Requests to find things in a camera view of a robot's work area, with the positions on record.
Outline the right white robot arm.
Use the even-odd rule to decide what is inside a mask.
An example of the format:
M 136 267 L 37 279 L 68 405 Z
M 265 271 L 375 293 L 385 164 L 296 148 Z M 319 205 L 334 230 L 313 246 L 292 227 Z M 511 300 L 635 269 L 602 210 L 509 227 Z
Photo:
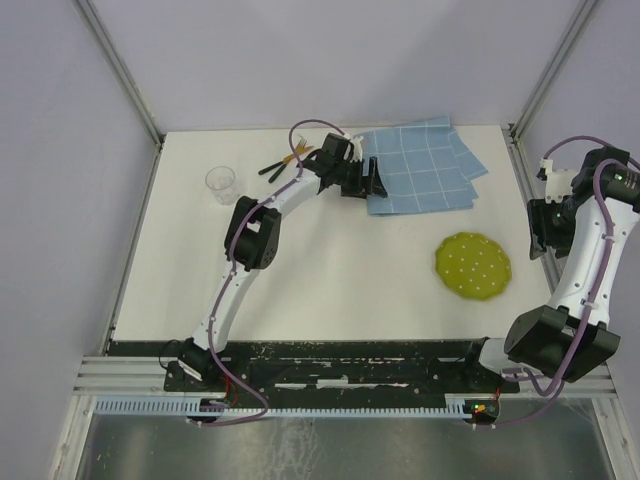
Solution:
M 579 171 L 556 170 L 543 157 L 543 197 L 527 203 L 529 256 L 547 252 L 565 262 L 549 300 L 519 315 L 501 339 L 474 343 L 458 368 L 467 389 L 481 391 L 495 374 L 535 381 L 541 396 L 574 383 L 612 357 L 620 344 L 609 329 L 611 289 L 625 244 L 639 222 L 639 165 L 603 141 Z

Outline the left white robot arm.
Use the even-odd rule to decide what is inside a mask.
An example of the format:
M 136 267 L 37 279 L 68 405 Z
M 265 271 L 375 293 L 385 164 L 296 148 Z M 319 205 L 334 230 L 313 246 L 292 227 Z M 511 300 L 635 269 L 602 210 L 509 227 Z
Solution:
M 177 364 L 198 389 L 209 390 L 221 378 L 214 356 L 227 345 L 235 316 L 259 273 L 274 261 L 281 223 L 302 203 L 337 185 L 344 197 L 385 198 L 377 159 L 365 158 L 364 138 L 329 133 L 322 146 L 298 162 L 297 172 L 264 199 L 238 199 L 224 239 L 225 264 L 206 316 L 184 341 Z

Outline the blue checkered cloth napkin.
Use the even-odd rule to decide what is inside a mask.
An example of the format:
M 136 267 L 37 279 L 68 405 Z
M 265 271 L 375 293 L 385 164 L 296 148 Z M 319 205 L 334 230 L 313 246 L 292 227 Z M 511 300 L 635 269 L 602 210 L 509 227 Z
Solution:
M 450 118 L 438 117 L 360 133 L 363 159 L 377 159 L 385 198 L 367 198 L 371 216 L 471 209 L 473 181 L 488 173 Z

